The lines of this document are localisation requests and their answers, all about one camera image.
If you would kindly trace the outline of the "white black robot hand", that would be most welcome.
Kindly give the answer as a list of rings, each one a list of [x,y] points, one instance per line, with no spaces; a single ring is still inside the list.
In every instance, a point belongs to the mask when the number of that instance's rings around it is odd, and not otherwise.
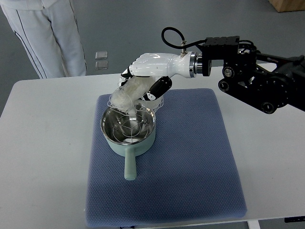
[[[141,96],[144,101],[154,101],[164,95],[172,86],[171,77],[180,75],[194,77],[195,53],[176,55],[170,53],[144,53],[138,57],[122,74],[120,86],[131,78],[158,77],[148,91]]]

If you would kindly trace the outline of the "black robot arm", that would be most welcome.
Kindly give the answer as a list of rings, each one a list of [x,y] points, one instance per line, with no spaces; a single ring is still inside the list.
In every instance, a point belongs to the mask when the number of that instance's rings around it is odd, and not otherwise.
[[[206,38],[193,43],[201,54],[194,61],[194,73],[209,76],[212,61],[224,62],[219,89],[266,113],[287,104],[305,109],[305,57],[263,54],[249,40],[239,36]]]

